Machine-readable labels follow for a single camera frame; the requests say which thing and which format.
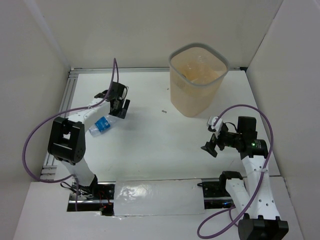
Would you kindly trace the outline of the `blue cap labelled bottle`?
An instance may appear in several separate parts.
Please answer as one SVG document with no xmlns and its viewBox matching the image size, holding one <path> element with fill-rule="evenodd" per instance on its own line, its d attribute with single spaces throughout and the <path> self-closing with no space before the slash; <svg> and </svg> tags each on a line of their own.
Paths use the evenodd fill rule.
<svg viewBox="0 0 320 240">
<path fill-rule="evenodd" d="M 98 137 L 100 135 L 106 134 L 112 128 L 115 127 L 118 121 L 117 119 L 118 119 L 117 117 L 109 114 L 106 116 L 103 116 L 89 128 L 89 133 L 93 137 Z"/>
</svg>

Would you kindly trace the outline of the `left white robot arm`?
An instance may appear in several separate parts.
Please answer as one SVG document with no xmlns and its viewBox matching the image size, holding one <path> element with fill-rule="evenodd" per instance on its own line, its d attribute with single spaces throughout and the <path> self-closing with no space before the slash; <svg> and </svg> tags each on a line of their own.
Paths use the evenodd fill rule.
<svg viewBox="0 0 320 240">
<path fill-rule="evenodd" d="M 58 116 L 52 122 L 48 153 L 66 167 L 88 200 L 97 197 L 99 184 L 85 161 L 86 132 L 92 126 L 103 129 L 107 116 L 124 119 L 130 104 L 127 93 L 127 86 L 113 82 L 110 89 L 96 94 L 83 109 L 68 117 Z"/>
</svg>

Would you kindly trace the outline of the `clear bottle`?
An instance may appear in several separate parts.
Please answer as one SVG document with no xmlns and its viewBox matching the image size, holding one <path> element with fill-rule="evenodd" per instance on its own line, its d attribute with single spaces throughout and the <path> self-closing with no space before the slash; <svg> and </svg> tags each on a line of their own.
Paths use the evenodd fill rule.
<svg viewBox="0 0 320 240">
<path fill-rule="evenodd" d="M 197 56 L 188 61 L 185 66 L 184 75 L 190 80 L 206 78 L 209 77 L 211 70 L 211 66 L 208 64 L 207 59 L 202 56 Z"/>
</svg>

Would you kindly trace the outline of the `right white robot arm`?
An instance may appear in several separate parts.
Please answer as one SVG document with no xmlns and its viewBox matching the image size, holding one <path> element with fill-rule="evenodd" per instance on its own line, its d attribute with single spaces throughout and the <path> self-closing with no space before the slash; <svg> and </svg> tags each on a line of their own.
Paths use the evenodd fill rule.
<svg viewBox="0 0 320 240">
<path fill-rule="evenodd" d="M 217 157 L 229 147 L 236 149 L 245 169 L 244 181 L 237 171 L 223 171 L 219 177 L 218 190 L 223 196 L 231 196 L 240 218 L 237 220 L 241 240 L 281 240 L 289 232 L 289 224 L 282 220 L 275 204 L 270 184 L 268 147 L 258 139 L 257 120 L 254 117 L 238 117 L 235 132 L 218 117 L 210 117 L 207 126 L 211 139 L 202 150 Z"/>
</svg>

